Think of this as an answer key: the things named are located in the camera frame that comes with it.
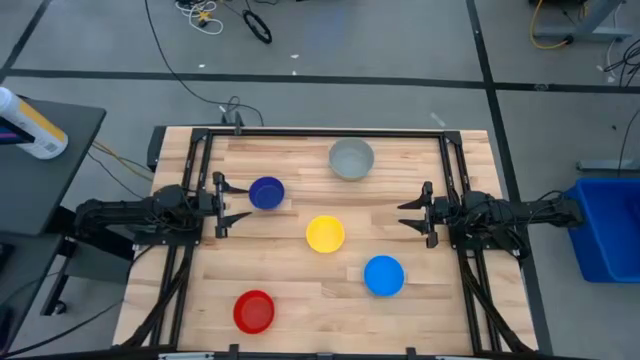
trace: dark blue bowl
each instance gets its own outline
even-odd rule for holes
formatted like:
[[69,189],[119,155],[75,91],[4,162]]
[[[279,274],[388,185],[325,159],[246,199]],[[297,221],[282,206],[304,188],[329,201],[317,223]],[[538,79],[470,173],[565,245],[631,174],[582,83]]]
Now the dark blue bowl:
[[391,256],[378,255],[365,266],[364,282],[376,296],[393,296],[404,285],[404,270]]
[[258,209],[275,209],[282,199],[284,199],[284,185],[274,177],[261,177],[249,188],[249,200]]

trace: concrete floor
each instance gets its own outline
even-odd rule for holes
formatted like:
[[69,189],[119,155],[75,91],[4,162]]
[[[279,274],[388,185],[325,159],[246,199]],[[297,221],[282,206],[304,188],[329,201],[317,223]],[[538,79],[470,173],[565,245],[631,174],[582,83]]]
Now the concrete floor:
[[[216,11],[225,24],[219,36],[188,27],[171,0],[149,0],[167,57],[177,72],[284,76],[275,82],[190,82],[209,99],[232,95],[259,108],[269,126],[400,127],[486,129],[502,174],[496,133],[485,91],[407,85],[294,83],[287,76],[349,76],[482,81],[464,0],[281,0],[253,5],[271,27],[266,46],[228,9]],[[0,63],[4,63],[41,0],[0,0]],[[240,8],[241,2],[232,5]],[[496,82],[613,86],[604,66],[608,44],[576,43],[559,51],[539,51],[528,42],[532,8],[526,0],[476,0]],[[618,25],[640,30],[640,4],[629,2]],[[575,21],[577,9],[570,11]],[[569,20],[555,8],[543,9],[541,24]],[[626,44],[616,45],[618,59]],[[144,162],[154,125],[215,123],[217,106],[203,103],[175,81],[108,79],[101,72],[167,73],[153,43],[142,0],[52,0],[2,83],[26,96],[107,109],[98,138],[122,156]],[[549,189],[567,189],[582,175],[575,161],[616,158],[624,127],[640,95],[498,91],[516,180],[523,199]],[[243,115],[257,124],[251,111]],[[640,128],[629,135],[627,154],[640,156]],[[148,193],[150,184],[116,162],[96,154],[127,185]],[[63,204],[74,208],[88,198],[132,199],[87,159]],[[553,352],[601,359],[635,359],[640,324],[640,287],[585,282],[564,230],[532,226],[531,241]],[[39,303],[29,315],[14,349],[57,334],[118,301],[124,286],[72,279],[62,299],[68,314],[43,318]],[[117,320],[114,309],[82,331],[28,355],[106,348]]]

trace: wooden tabletop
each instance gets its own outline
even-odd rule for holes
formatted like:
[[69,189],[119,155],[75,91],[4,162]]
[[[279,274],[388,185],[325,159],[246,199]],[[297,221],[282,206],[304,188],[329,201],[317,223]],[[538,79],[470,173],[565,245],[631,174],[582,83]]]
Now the wooden tabletop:
[[[167,128],[154,191],[181,182],[190,133],[188,127]],[[471,188],[500,198],[487,133],[461,134]],[[375,151],[374,168],[365,179],[346,182],[328,167],[336,138],[214,138],[210,173],[221,171],[232,186],[245,189],[261,176],[274,176],[286,195],[273,211],[256,211],[246,194],[225,195],[228,214],[254,211],[226,239],[216,239],[215,220],[206,220],[189,280],[180,350],[226,351],[238,343],[240,351],[255,352],[402,354],[415,347],[419,354],[471,354],[447,229],[437,227],[440,245],[427,249],[424,236],[397,222],[421,218],[420,211],[396,207],[416,199],[424,181],[433,182],[435,196],[446,195],[438,143],[365,140]],[[457,169],[453,149],[450,153]],[[207,188],[213,191],[211,179]],[[344,224],[346,240],[335,253],[319,254],[307,245],[306,226],[318,215],[333,215]],[[132,269],[114,343],[128,338],[157,300],[166,251],[153,249]],[[503,251],[485,253],[496,307],[527,345],[537,347],[517,262]],[[405,270],[405,285],[392,298],[372,296],[363,283],[364,266],[379,254],[395,257]],[[259,335],[244,334],[233,322],[235,300],[251,289],[266,291],[276,305],[273,324]],[[486,348],[482,311],[478,318]]]

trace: white wire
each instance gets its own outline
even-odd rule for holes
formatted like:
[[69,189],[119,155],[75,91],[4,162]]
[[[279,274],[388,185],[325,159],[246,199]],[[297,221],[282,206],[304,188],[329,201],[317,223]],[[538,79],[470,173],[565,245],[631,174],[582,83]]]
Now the white wire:
[[618,5],[618,7],[616,8],[616,11],[613,12],[613,27],[614,28],[618,27],[618,11],[620,11],[621,7],[622,7],[622,3],[620,3]]
[[[620,5],[618,5],[618,7],[616,8],[616,11],[614,11],[613,13],[613,27],[617,28],[618,27],[618,11],[620,11],[620,8],[622,7],[622,3],[620,3]],[[611,49],[613,48],[613,44],[615,44],[616,42],[618,42],[618,39],[613,39],[613,41],[611,41],[611,44],[609,44],[609,47],[607,48],[607,68],[611,67]],[[609,73],[611,74],[611,77],[614,79],[618,79],[618,75],[616,75],[616,71],[615,69],[611,69],[611,71],[609,71]]]
[[215,1],[201,1],[199,3],[194,4],[190,9],[186,9],[181,7],[178,2],[175,2],[175,6],[178,10],[180,10],[180,12],[182,13],[182,15],[187,17],[187,20],[189,21],[189,26],[191,26],[192,28],[205,33],[207,35],[218,35],[222,32],[222,30],[224,30],[224,24],[222,23],[222,21],[218,20],[218,19],[205,19],[205,21],[207,23],[210,22],[215,22],[218,25],[220,25],[220,29],[218,31],[206,31],[204,29],[202,29],[201,27],[197,26],[196,24],[193,23],[193,19],[194,18],[199,18],[200,15],[199,14],[194,14],[194,11],[206,11],[206,12],[213,12],[218,5],[215,3]]

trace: plastic bin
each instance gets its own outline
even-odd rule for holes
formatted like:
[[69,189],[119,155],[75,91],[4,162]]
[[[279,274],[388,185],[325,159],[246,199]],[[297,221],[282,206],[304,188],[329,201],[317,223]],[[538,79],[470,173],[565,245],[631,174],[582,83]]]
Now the plastic bin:
[[585,280],[640,283],[640,180],[580,179],[567,194],[584,212],[569,235]]

